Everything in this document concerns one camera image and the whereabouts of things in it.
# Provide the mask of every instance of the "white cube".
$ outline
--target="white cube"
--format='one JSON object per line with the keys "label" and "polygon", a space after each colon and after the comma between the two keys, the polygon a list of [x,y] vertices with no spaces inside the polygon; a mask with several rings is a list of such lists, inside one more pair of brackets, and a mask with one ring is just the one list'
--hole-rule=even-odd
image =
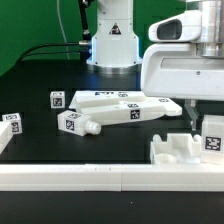
{"label": "white cube", "polygon": [[224,164],[224,116],[205,115],[202,123],[201,161]]}
{"label": "white cube", "polygon": [[13,134],[21,134],[23,132],[21,117],[20,117],[19,113],[4,114],[4,115],[2,115],[2,120],[9,121],[11,123]]}
{"label": "white cube", "polygon": [[65,108],[65,92],[55,91],[50,95],[51,108]]}

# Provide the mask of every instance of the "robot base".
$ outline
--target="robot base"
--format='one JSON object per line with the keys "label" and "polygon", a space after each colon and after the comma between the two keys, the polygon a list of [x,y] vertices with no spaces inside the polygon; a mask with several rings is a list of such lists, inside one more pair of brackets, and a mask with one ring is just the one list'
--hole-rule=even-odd
{"label": "robot base", "polygon": [[129,66],[129,67],[101,67],[98,65],[91,65],[91,64],[87,64],[88,69],[90,71],[95,71],[95,72],[99,72],[99,73],[103,73],[106,75],[112,75],[112,74],[128,74],[128,73],[133,73],[133,72],[140,72],[141,71],[141,64],[136,64],[133,66]]}

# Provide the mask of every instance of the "white robot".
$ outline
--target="white robot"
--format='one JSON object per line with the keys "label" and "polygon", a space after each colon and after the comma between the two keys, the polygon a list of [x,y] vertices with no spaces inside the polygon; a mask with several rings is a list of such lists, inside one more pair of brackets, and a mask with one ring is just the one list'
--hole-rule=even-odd
{"label": "white robot", "polygon": [[89,67],[106,74],[136,71],[142,59],[133,31],[133,0],[97,0],[97,14]]}
{"label": "white robot", "polygon": [[196,100],[224,100],[223,0],[186,0],[186,11],[153,24],[149,38],[158,43],[143,57],[145,95],[186,99],[187,109]]}

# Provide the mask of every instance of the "black marker sticker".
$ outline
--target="black marker sticker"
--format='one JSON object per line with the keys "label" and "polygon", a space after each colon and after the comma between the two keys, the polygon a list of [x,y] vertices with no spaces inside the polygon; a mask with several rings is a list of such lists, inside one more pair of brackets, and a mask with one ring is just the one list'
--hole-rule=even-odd
{"label": "black marker sticker", "polygon": [[131,110],[131,120],[140,119],[140,110]]}
{"label": "black marker sticker", "polygon": [[53,106],[55,107],[62,106],[62,98],[53,98]]}
{"label": "black marker sticker", "polygon": [[77,119],[77,118],[79,118],[79,117],[81,117],[81,116],[82,116],[81,114],[76,114],[76,113],[74,113],[74,114],[69,115],[68,117],[70,117],[70,118],[72,118],[72,119]]}
{"label": "black marker sticker", "polygon": [[137,107],[139,107],[137,104],[128,104],[127,105],[129,108],[137,108]]}
{"label": "black marker sticker", "polygon": [[108,96],[113,94],[114,92],[95,92],[95,96]]}
{"label": "black marker sticker", "polygon": [[128,97],[128,94],[127,93],[118,93],[118,96],[119,97]]}
{"label": "black marker sticker", "polygon": [[167,102],[169,102],[168,99],[159,99],[159,101],[160,101],[161,103],[167,103]]}
{"label": "black marker sticker", "polygon": [[60,92],[59,93],[54,92],[53,93],[53,96],[62,96],[62,93],[60,93]]}
{"label": "black marker sticker", "polygon": [[12,122],[11,125],[12,125],[13,133],[19,132],[19,123],[18,122]]}
{"label": "black marker sticker", "polygon": [[206,137],[205,140],[205,149],[221,151],[221,138]]}
{"label": "black marker sticker", "polygon": [[74,121],[65,120],[65,129],[69,131],[75,131],[75,123]]}
{"label": "black marker sticker", "polygon": [[13,120],[13,119],[17,119],[17,115],[16,114],[11,114],[11,115],[7,115],[6,116],[6,120]]}

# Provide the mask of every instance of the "black cable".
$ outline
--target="black cable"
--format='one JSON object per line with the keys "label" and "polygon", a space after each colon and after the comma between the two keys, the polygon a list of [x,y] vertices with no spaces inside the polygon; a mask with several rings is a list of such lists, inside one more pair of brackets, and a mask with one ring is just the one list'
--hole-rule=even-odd
{"label": "black cable", "polygon": [[26,57],[31,57],[31,56],[36,56],[36,55],[67,54],[67,53],[82,53],[82,52],[89,52],[89,50],[56,51],[56,52],[42,52],[42,53],[26,54],[23,57],[20,57],[20,59],[18,59],[16,63],[21,62]]}
{"label": "black cable", "polygon": [[19,59],[16,61],[16,63],[22,61],[23,58],[26,57],[26,55],[29,55],[30,52],[35,51],[37,49],[46,48],[46,47],[69,47],[69,46],[79,46],[79,43],[78,42],[56,43],[56,44],[48,43],[48,44],[37,45],[37,46],[31,47],[30,49],[23,52],[23,54],[19,57]]}
{"label": "black cable", "polygon": [[82,24],[82,29],[83,29],[83,34],[82,38],[83,40],[91,40],[91,34],[89,32],[89,26],[87,22],[87,17],[86,17],[86,5],[83,4],[82,0],[78,0],[79,3],[79,11],[80,11],[80,16],[81,16],[81,24]]}

